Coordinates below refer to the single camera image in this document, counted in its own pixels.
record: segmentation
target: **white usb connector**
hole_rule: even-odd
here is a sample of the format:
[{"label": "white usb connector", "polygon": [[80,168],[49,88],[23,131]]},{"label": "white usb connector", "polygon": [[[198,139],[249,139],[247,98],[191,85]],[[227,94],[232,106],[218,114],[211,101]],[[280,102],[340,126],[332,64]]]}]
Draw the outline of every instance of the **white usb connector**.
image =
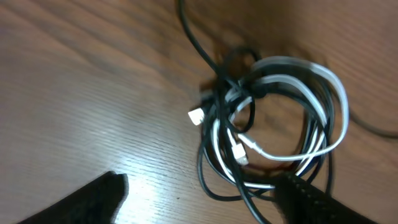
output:
[{"label": "white usb connector", "polygon": [[246,151],[244,150],[242,143],[239,142],[238,144],[232,146],[232,153],[234,154],[234,158],[239,165],[245,166],[249,164],[248,157],[246,156]]},{"label": "white usb connector", "polygon": [[194,125],[199,125],[203,122],[203,119],[205,119],[205,112],[201,108],[197,108],[189,111],[188,116],[191,118]]}]

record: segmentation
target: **cable bundle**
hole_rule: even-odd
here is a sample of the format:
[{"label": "cable bundle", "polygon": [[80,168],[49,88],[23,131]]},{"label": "cable bundle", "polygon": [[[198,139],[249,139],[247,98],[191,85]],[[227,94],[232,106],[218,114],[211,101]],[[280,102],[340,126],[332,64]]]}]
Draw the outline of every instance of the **cable bundle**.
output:
[{"label": "cable bundle", "polygon": [[[293,161],[290,171],[297,176],[301,177],[312,170],[307,179],[309,183],[317,176],[327,157],[328,179],[325,192],[330,195],[333,181],[332,150],[343,140],[349,123],[348,100],[339,78],[326,67],[306,60],[282,56],[261,59],[255,50],[247,47],[234,49],[221,65],[217,65],[201,48],[190,31],[183,4],[183,0],[178,1],[178,15],[183,29],[197,52],[216,73],[216,83],[211,95],[203,99],[201,108],[189,112],[194,124],[202,124],[197,172],[206,194],[215,200],[225,202],[244,200],[259,223],[269,223],[251,198],[273,201],[271,196],[263,195],[274,188],[272,177],[259,177],[243,171],[243,167],[248,164],[244,148],[250,147],[270,160]],[[228,69],[233,59],[244,55],[252,56],[255,61],[250,72],[240,79],[232,78]],[[306,125],[303,127],[302,147],[298,155],[269,154],[246,134],[254,122],[256,100],[275,94],[286,96],[300,103],[305,109]],[[334,99],[340,104],[342,126],[338,139],[331,142],[335,120]],[[243,129],[238,129],[233,125],[233,121],[246,106],[250,107],[249,121]],[[356,123],[362,123],[362,126],[372,133],[397,138],[395,133],[381,131],[356,116],[355,118]],[[237,187],[240,195],[220,196],[207,187],[202,169],[203,156],[218,175]]]}]

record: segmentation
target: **cable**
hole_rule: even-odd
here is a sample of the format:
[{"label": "cable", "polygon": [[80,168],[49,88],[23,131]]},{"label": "cable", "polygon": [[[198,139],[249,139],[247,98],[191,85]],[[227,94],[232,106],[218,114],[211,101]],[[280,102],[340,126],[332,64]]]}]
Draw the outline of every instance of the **cable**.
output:
[{"label": "cable", "polygon": [[[259,57],[257,57],[257,54],[255,51],[248,49],[248,48],[239,48],[234,51],[232,51],[225,59],[223,64],[220,66],[214,63],[211,58],[206,54],[206,52],[200,47],[198,41],[194,38],[193,34],[190,32],[190,29],[187,25],[187,20],[185,18],[185,14],[183,11],[183,1],[180,0],[178,2],[178,15],[179,18],[183,24],[183,29],[189,38],[190,42],[193,44],[193,46],[196,48],[196,50],[199,52],[199,54],[205,59],[205,61],[209,64],[209,66],[215,71],[217,74],[217,81],[216,81],[216,87],[213,90],[213,98],[212,102],[210,103],[210,108],[214,108],[215,110],[209,110],[209,113],[205,115],[205,120],[203,121],[203,140],[199,149],[198,153],[198,176],[200,179],[201,186],[203,190],[212,198],[216,200],[222,200],[222,201],[232,201],[232,200],[238,200],[242,198],[247,205],[248,209],[251,211],[255,219],[259,223],[269,223],[259,212],[257,207],[254,205],[253,201],[251,200],[251,197],[253,196],[260,196],[256,195],[248,190],[248,188],[245,186],[245,182],[250,179],[250,177],[246,174],[244,174],[240,168],[240,166],[237,164],[237,162],[234,159],[233,155],[233,149],[232,149],[232,141],[223,141],[224,147],[223,147],[223,154],[224,158],[221,157],[220,150],[217,149],[216,147],[218,146],[219,143],[219,138],[223,139],[229,139],[231,140],[231,135],[228,136],[228,132],[232,131],[234,133],[239,133],[238,137],[243,139],[242,136],[246,131],[250,129],[254,122],[254,114],[255,114],[255,95],[257,95],[257,98],[259,95],[263,95],[262,97],[266,96],[267,94],[270,94],[272,91],[274,91],[275,94],[281,94],[285,95],[288,97],[291,97],[295,99],[296,101],[300,100],[301,104],[304,105],[308,109],[308,111],[311,111],[310,113],[310,118],[308,119],[308,126],[313,126],[315,121],[317,120],[317,126],[315,127],[314,131],[310,131],[307,134],[305,138],[305,142],[310,142],[310,144],[306,144],[303,149],[301,150],[301,153],[303,153],[303,156],[301,159],[307,159],[307,162],[304,164],[304,168],[301,168],[301,173],[304,174],[309,171],[309,169],[306,169],[307,167],[313,167],[316,163],[319,164],[319,161],[323,161],[323,154],[324,153],[319,153],[316,154],[317,151],[322,147],[322,150],[325,150],[325,147],[328,147],[326,145],[327,143],[327,138],[329,137],[328,130],[326,130],[324,127],[329,126],[327,123],[329,119],[326,118],[326,114],[331,114],[331,113],[326,113],[320,102],[315,98],[315,96],[312,94],[312,92],[303,86],[305,86],[303,83],[300,82],[298,79],[294,78],[289,78],[289,77],[284,77],[284,76],[273,76],[273,77],[268,77],[270,78],[276,78],[274,82],[286,82],[291,84],[292,86],[299,86],[299,90],[302,90],[302,94],[297,94],[292,90],[279,90],[277,88],[272,88],[269,83],[273,83],[269,81],[268,83],[266,82],[267,80],[263,80],[263,82],[257,83],[258,85],[261,85],[264,87],[265,91],[261,93],[261,91],[254,85],[248,86],[248,83],[251,82],[252,80],[234,80],[228,75],[228,67],[229,64],[231,63],[232,59],[237,56],[237,55],[244,55],[244,54],[251,54],[253,55],[255,60],[258,60]],[[232,97],[231,94],[234,91],[238,93],[238,96]],[[249,116],[249,121],[247,125],[242,129],[239,130],[238,128],[235,128],[232,125],[233,119],[231,119],[231,115],[234,113],[234,110],[241,110],[244,106],[247,104],[250,104],[250,116]],[[317,136],[318,130],[322,130],[322,134],[320,136]],[[215,166],[215,161],[212,161],[208,157],[209,150],[206,145],[208,144],[209,141],[209,132],[211,132],[211,138],[212,138],[212,143],[213,143],[213,149],[215,154],[217,155],[217,160],[218,164],[221,165],[222,170],[219,170]],[[327,148],[327,150],[332,150],[335,146]],[[241,196],[232,196],[232,197],[223,197],[219,195],[213,194],[209,188],[206,186],[204,178],[203,178],[203,172],[201,169],[201,161],[203,158],[203,154],[205,153],[206,159],[209,162],[210,166],[212,169],[216,170],[217,173],[220,174],[224,179],[228,178],[229,182],[235,183],[236,187],[239,190],[239,193]],[[315,169],[313,174],[317,174],[319,170]],[[266,188],[270,188],[270,183],[271,183],[270,178],[264,177],[262,180],[256,180],[256,183],[253,183],[253,187],[256,188],[260,186],[261,188],[264,188],[264,186],[268,186]]]},{"label": "cable", "polygon": [[[219,201],[243,200],[253,217],[259,223],[269,223],[257,209],[253,197],[274,201],[272,196],[262,195],[274,188],[272,175],[253,175],[245,169],[248,159],[244,147],[250,147],[258,154],[275,161],[290,161],[289,172],[299,177],[312,170],[308,183],[319,173],[325,158],[328,158],[328,178],[325,192],[331,195],[333,185],[333,154],[343,140],[349,124],[350,108],[343,84],[326,67],[293,57],[275,56],[261,59],[261,56],[248,47],[233,49],[220,63],[214,62],[203,50],[192,34],[184,11],[184,1],[178,0],[177,12],[183,30],[197,52],[216,74],[212,94],[202,101],[202,107],[190,111],[188,115],[194,124],[202,124],[202,142],[198,150],[197,172],[200,185],[205,193]],[[236,79],[229,74],[229,66],[238,56],[251,55],[254,63],[251,71]],[[270,95],[282,95],[300,103],[305,110],[300,153],[292,156],[269,154],[247,135],[254,124],[256,99]],[[334,130],[335,97],[340,104],[342,120],[341,132],[336,141],[331,142]],[[246,106],[250,115],[246,125],[239,129],[233,125],[236,115]],[[351,117],[368,131],[385,138],[398,138],[397,134],[387,133]],[[240,195],[220,196],[206,185],[203,175],[203,156],[210,167],[224,180],[236,186]]]}]

